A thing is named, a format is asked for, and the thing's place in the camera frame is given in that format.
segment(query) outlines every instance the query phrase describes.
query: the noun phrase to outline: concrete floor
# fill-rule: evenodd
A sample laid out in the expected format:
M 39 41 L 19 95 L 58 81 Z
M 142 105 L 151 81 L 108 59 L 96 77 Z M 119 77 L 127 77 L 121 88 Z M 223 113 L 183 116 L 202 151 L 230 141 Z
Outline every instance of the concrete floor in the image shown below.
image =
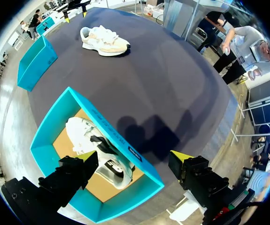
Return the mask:
M 19 61 L 31 44 L 32 41 L 28 39 L 19 51 L 9 52 L 8 64 L 0 82 L 0 161 L 7 180 L 15 177 L 20 180 L 25 176 L 31 182 L 37 184 L 38 177 L 42 176 L 42 172 L 29 151 L 37 126 L 33 119 L 27 92 L 16 85 Z M 214 64 L 218 59 L 218 56 L 210 49 L 204 52 L 204 56 L 211 64 Z M 245 101 L 247 90 L 244 84 L 230 84 L 229 87 L 238 101 Z M 242 118 L 238 120 L 238 118 L 239 112 L 236 114 L 236 122 L 233 125 L 235 128 L 238 122 L 239 133 L 252 133 L 254 131 L 249 117 L 245 120 Z M 242 167 L 249 166 L 249 155 L 252 154 L 252 151 L 250 149 L 250 138 L 242 137 L 238 143 L 230 146 L 231 139 L 232 135 L 230 134 L 211 166 L 220 176 L 228 177 L 232 185 L 239 177 Z M 169 210 L 173 211 L 174 206 L 169 207 Z M 78 222 L 92 224 L 70 206 L 60 209 L 59 212 Z M 202 214 L 197 210 L 183 224 L 201 224 L 202 217 Z M 120 218 L 102 224 L 128 225 Z M 177 222 L 170 220 L 168 213 L 164 211 L 140 224 L 177 225 Z

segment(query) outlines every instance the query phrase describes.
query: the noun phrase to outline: cable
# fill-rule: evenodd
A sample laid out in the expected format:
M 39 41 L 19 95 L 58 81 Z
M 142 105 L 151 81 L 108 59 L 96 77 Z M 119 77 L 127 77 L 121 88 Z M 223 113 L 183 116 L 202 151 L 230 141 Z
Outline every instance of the cable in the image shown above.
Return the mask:
M 189 24 L 189 27 L 188 27 L 188 30 L 187 30 L 187 33 L 186 33 L 186 36 L 185 36 L 185 41 L 187 40 L 187 37 L 188 37 L 189 31 L 190 31 L 190 29 L 191 29 L 192 22 L 193 22 L 193 19 L 194 19 L 194 16 L 195 16 L 196 10 L 197 10 L 197 7 L 198 7 L 198 6 L 199 6 L 199 4 L 200 4 L 200 1 L 201 1 L 201 0 L 198 0 L 198 2 L 197 2 L 197 3 L 196 3 L 196 5 L 195 5 L 195 8 L 194 8 L 193 14 L 192 14 L 191 19 L 190 19 L 190 24 Z
M 160 23 L 158 22 L 158 18 L 159 18 L 161 15 L 157 16 L 157 18 L 155 19 L 155 21 L 157 22 L 157 24 L 163 26 L 163 24 L 160 24 Z

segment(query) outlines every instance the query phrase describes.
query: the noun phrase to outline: hand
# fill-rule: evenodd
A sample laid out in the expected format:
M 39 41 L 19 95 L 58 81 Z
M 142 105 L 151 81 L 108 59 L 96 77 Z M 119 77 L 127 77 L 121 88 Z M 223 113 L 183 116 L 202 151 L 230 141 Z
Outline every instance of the hand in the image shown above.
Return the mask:
M 255 80 L 255 77 L 252 71 L 248 71 L 247 75 L 252 81 Z
M 224 52 L 225 49 L 228 49 L 228 54 L 230 54 L 231 50 L 230 50 L 230 45 L 229 44 L 223 42 L 222 45 L 221 45 L 221 48 L 222 48 L 223 52 Z

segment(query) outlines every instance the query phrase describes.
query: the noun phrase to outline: sneaker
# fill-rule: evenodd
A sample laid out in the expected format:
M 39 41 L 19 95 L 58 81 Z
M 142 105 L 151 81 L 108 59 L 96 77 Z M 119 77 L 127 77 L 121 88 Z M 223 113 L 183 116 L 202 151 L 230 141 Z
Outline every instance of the sneaker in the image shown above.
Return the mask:
M 102 56 L 120 55 L 128 50 L 131 45 L 128 41 L 120 38 L 116 32 L 100 27 L 83 27 L 80 30 L 83 48 L 98 51 Z
M 89 120 L 71 117 L 66 131 L 78 155 L 93 150 L 98 154 L 98 168 L 95 171 L 116 189 L 124 189 L 132 181 L 131 163 Z

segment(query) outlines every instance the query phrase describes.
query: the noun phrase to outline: desk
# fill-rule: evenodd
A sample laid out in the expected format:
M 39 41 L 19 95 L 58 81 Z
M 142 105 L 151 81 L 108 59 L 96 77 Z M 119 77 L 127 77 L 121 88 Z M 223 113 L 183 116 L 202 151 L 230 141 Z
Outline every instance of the desk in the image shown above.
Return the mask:
M 101 57 L 96 51 L 83 49 L 80 29 L 100 24 L 128 40 L 130 52 Z M 184 193 L 179 186 L 170 185 L 176 179 L 167 165 L 169 151 L 197 156 L 205 149 L 206 158 L 215 156 L 219 147 L 206 149 L 206 145 L 224 115 L 235 116 L 236 111 L 237 103 L 234 111 L 228 108 L 233 100 L 228 86 L 182 38 L 152 21 L 119 10 L 89 9 L 85 19 L 76 16 L 47 39 L 58 59 L 28 92 L 36 124 L 41 124 L 68 86 L 75 89 L 155 166 L 165 188 L 169 188 L 163 191 L 169 193 L 162 198 L 163 205 L 152 210 L 143 205 L 140 210 L 132 210 L 132 216 L 121 217 L 137 224 L 142 218 L 163 212 L 173 204 L 171 200 L 177 201 Z

